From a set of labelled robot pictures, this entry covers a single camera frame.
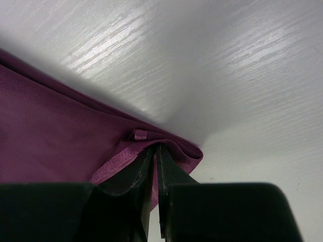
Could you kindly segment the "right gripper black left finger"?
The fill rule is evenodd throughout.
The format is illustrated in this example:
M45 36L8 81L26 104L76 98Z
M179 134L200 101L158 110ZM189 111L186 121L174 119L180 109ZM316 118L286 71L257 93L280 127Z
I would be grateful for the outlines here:
M154 148L144 149L133 162L98 187L112 196L122 196L137 189L151 194L153 151Z

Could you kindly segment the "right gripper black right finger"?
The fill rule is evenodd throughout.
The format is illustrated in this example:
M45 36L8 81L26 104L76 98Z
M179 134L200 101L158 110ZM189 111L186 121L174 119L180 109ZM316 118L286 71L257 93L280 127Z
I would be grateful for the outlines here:
M171 157L164 145L156 150L157 181L159 188L168 188L171 185L199 185L195 179L187 174Z

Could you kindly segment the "purple cloth napkin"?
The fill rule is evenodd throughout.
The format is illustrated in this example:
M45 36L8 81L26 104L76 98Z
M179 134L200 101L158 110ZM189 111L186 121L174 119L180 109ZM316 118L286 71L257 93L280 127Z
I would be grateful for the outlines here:
M99 184L157 143L186 173L203 158L189 141L1 51L1 183Z

